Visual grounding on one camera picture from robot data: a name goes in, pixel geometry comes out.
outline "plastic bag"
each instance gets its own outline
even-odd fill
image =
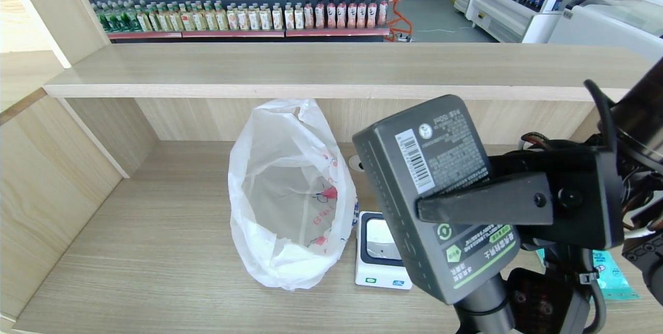
[[[315,100],[256,107],[230,152],[230,229],[247,272],[283,289],[315,286],[341,257],[355,185]]]

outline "barcode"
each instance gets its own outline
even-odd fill
[[[414,181],[414,186],[419,194],[430,190],[435,186],[433,177],[430,175],[428,164],[424,160],[424,155],[421,152],[421,147],[414,137],[412,129],[408,129],[404,133],[396,135],[396,141],[400,147],[400,152],[405,159],[405,163],[410,170],[410,176]]]

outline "white label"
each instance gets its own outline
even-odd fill
[[[199,14],[194,14],[194,23],[196,23],[196,30],[205,31],[205,25],[203,25],[203,20],[201,20]]]
[[[405,159],[405,164],[407,164],[410,171],[412,181],[414,181],[417,193],[421,194],[426,190],[434,188],[433,177],[430,175],[428,164],[424,160],[424,155],[421,152],[419,142],[414,136],[414,131],[408,129],[404,133],[397,134],[395,137],[403,159]]]

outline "black cable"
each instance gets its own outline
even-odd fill
[[[590,95],[594,99],[597,110],[599,110],[599,116],[601,117],[601,127],[603,127],[603,141],[606,144],[606,147],[615,154],[617,153],[617,135],[615,122],[613,121],[613,115],[610,112],[610,105],[615,103],[610,100],[604,93],[601,91],[598,85],[590,79],[587,79],[585,82],[585,88],[589,91]]]

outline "wooden panel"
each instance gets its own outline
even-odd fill
[[[62,66],[110,44],[88,0],[19,0]]]
[[[0,53],[50,51],[50,44],[19,0],[0,0],[0,11]]]
[[[161,140],[234,141],[263,98],[137,98]],[[319,99],[332,133],[341,142],[372,123],[422,100]],[[524,133],[568,138],[592,103],[559,101],[466,101],[483,143],[516,144]]]
[[[2,53],[0,68],[2,111],[40,89],[48,79],[63,70],[52,51]]]
[[[126,178],[140,167],[158,138],[133,98],[69,98],[74,119]]]
[[[2,311],[16,317],[120,175],[49,97],[2,139]]]
[[[97,211],[16,327],[44,334],[456,331],[454,310],[416,287],[355,285],[355,237],[313,289],[293,293],[255,282],[228,225],[231,146],[161,142]],[[660,307],[641,273],[621,257],[617,263],[643,299],[609,301],[601,334],[658,332],[663,317],[651,314]],[[542,268],[531,252],[502,275],[514,266]]]
[[[625,48],[492,43],[141,43],[50,81],[56,97],[620,99],[650,64]]]

